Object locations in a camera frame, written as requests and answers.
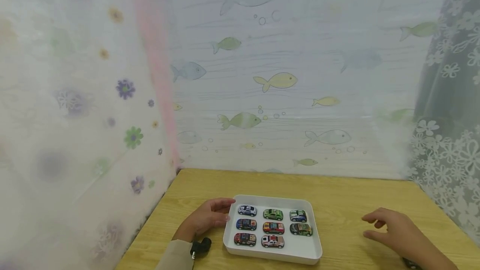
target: blue toy car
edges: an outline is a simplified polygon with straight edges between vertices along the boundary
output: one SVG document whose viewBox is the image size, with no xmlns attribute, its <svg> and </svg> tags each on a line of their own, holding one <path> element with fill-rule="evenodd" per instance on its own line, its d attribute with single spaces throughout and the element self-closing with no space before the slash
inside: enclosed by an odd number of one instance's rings
<svg viewBox="0 0 480 270">
<path fill-rule="evenodd" d="M 291 210 L 290 211 L 290 220 L 293 222 L 307 222 L 307 213 L 304 210 Z"/>
<path fill-rule="evenodd" d="M 257 215 L 257 208 L 251 205 L 239 206 L 239 214 L 255 217 Z"/>
<path fill-rule="evenodd" d="M 254 231 L 257 229 L 257 222 L 252 219 L 238 219 L 237 229 Z"/>
</svg>

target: white toy car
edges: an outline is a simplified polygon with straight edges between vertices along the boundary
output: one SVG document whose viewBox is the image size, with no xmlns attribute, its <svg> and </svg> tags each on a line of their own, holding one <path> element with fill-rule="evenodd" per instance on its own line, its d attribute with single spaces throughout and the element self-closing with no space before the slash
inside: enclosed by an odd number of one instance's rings
<svg viewBox="0 0 480 270">
<path fill-rule="evenodd" d="M 257 208 L 251 205 L 239 206 L 239 214 L 255 217 L 257 215 Z"/>
</svg>

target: red toy car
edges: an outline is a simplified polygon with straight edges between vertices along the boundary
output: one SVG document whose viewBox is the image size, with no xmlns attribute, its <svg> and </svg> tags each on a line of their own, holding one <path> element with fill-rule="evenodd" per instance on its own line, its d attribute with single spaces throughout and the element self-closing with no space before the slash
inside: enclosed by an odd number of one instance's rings
<svg viewBox="0 0 480 270">
<path fill-rule="evenodd" d="M 279 235 L 283 235 L 283 233 L 285 232 L 285 227 L 282 223 L 265 222 L 263 224 L 263 231 L 265 233 L 278 233 Z"/>
<path fill-rule="evenodd" d="M 257 244 L 257 237 L 252 233 L 239 232 L 235 235 L 233 241 L 237 245 L 249 245 L 250 247 L 253 247 Z"/>
</svg>

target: black object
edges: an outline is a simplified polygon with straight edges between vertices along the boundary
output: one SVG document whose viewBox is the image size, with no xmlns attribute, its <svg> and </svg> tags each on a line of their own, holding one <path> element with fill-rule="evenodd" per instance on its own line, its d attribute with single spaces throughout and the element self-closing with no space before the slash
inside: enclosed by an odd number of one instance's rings
<svg viewBox="0 0 480 270">
<path fill-rule="evenodd" d="M 190 249 L 190 254 L 192 255 L 192 260 L 195 260 L 196 255 L 208 253 L 212 241 L 209 238 L 203 238 L 202 242 L 193 241 L 192 248 Z"/>
<path fill-rule="evenodd" d="M 421 267 L 417 263 L 414 263 L 411 260 L 407 260 L 404 257 L 402 258 L 402 260 L 403 260 L 403 263 L 405 264 L 405 266 L 407 266 L 407 268 L 409 268 L 409 269 L 423 270 L 423 269 L 421 269 Z"/>
</svg>

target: green toy car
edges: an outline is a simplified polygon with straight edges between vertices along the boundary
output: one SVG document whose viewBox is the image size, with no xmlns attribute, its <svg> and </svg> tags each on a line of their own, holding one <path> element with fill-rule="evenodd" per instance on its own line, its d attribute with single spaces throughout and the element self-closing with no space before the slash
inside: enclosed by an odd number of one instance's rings
<svg viewBox="0 0 480 270">
<path fill-rule="evenodd" d="M 281 210 L 267 209 L 263 211 L 263 217 L 265 219 L 277 219 L 283 220 L 283 212 Z"/>
</svg>

